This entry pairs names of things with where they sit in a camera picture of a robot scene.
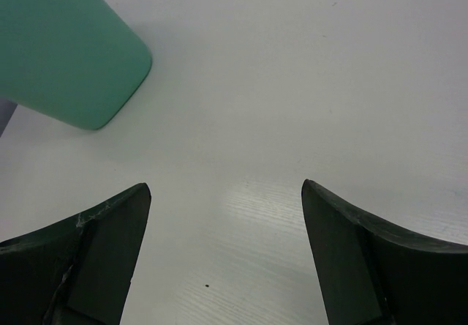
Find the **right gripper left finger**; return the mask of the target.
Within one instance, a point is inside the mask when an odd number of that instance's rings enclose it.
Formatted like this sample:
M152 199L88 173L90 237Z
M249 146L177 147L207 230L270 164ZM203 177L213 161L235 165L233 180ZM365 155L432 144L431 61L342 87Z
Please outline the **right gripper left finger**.
M100 204L1 243L2 324L119 324L145 234L151 191Z

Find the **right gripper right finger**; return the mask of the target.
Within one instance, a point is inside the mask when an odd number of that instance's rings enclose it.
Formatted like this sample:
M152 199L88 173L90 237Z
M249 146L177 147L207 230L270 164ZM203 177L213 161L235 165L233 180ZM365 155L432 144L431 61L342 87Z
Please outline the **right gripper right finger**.
M301 200L329 324L467 323L467 246L398 226L309 179Z

